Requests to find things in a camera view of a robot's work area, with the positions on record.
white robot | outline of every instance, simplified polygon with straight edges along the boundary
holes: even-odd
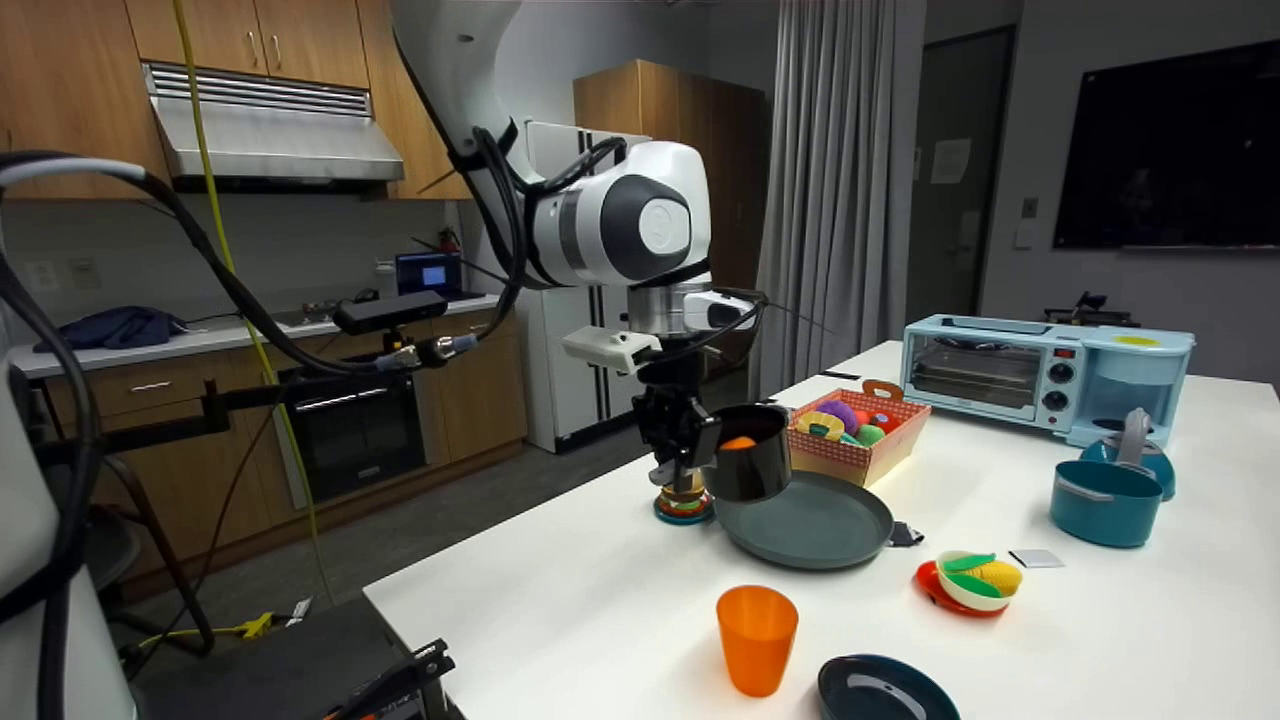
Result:
[[[395,0],[391,9],[398,50],[456,167],[472,185],[494,261],[506,271],[494,317],[511,308],[521,284],[633,288],[633,327],[575,331],[567,347],[590,365],[640,376],[646,393],[635,399],[635,421],[655,457],[650,478],[663,488],[655,512],[666,521],[705,521],[709,495],[691,478],[691,468],[711,453],[711,417],[694,405],[705,344],[714,331],[749,327],[761,295],[709,288],[709,180],[691,147],[660,138],[633,144],[618,163],[597,173],[603,150],[618,150],[618,144],[603,144],[553,180],[531,177],[531,167],[521,163],[521,150],[506,150],[516,125],[491,94],[491,59],[516,9],[521,0]],[[336,376],[413,370],[447,365],[486,334],[433,334],[389,347],[389,356],[359,368],[323,365],[273,323],[255,295],[214,261],[199,224],[144,167],[51,150],[0,154],[0,192],[60,173],[96,173],[144,188],[189,232],[239,317],[307,368]],[[26,323],[51,331],[4,254],[0,298]],[[379,313],[403,321],[414,308],[395,298],[389,308],[359,308],[359,327],[374,323]],[[89,389],[82,407],[89,417],[77,436],[98,436],[91,426]],[[37,453],[22,445],[7,384],[0,384],[0,436],[7,440],[4,446],[14,446],[0,453],[0,708],[14,720],[126,720],[134,716],[134,704],[79,562],[79,516],[98,446],[71,446],[77,478],[51,499]]]

floor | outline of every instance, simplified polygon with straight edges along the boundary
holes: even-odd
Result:
[[[709,407],[740,405],[743,376],[718,376],[705,389]],[[199,603],[212,625],[239,625],[259,611],[291,611],[310,603],[310,618],[348,609],[363,585],[459,545],[523,509],[586,484],[590,474],[644,457],[640,430],[627,424],[573,453],[523,446],[521,457],[433,488],[398,509],[363,516],[310,545],[291,545],[202,579]],[[150,594],[130,609],[156,625],[177,617],[177,594]],[[220,638],[214,650],[245,650],[245,638]],[[199,671],[199,657],[160,646],[140,671],[140,689],[181,671]]]

countertop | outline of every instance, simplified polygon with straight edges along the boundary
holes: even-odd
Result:
[[[494,295],[447,298],[444,317],[462,317],[462,313],[484,313],[484,308],[494,308]],[[291,339],[341,331],[332,321],[280,323],[280,327]],[[250,339],[248,327],[236,317],[222,317],[222,321],[189,323],[189,331],[173,334],[166,344],[91,347],[91,350],[77,350],[77,356],[91,370],[91,368],[125,368],[125,365],[148,365],[148,359],[177,359],[177,356],[245,347],[248,339]],[[60,376],[60,365],[51,359],[51,350],[37,350],[33,344],[10,347],[7,365],[14,370],[22,370],[26,378]]]
[[[841,370],[894,378],[894,344]],[[813,376],[776,399],[807,405],[847,378]],[[854,572],[785,572],[714,522],[650,521],[650,461],[633,461],[516,521],[367,585],[414,646],[447,638],[447,697],[468,716],[818,716],[814,671],[881,650],[927,671],[975,720],[1269,720],[1280,708],[1280,405],[1269,384],[1189,376],[1168,457],[1178,490],[1149,549],[1111,551],[1047,521],[1050,463],[1040,430],[932,413],[916,453],[873,490],[910,528]],[[927,603],[910,572],[947,549],[1040,549],[1011,609],[965,618]],[[714,594],[773,585],[801,609],[776,697],[740,697],[718,659]]]

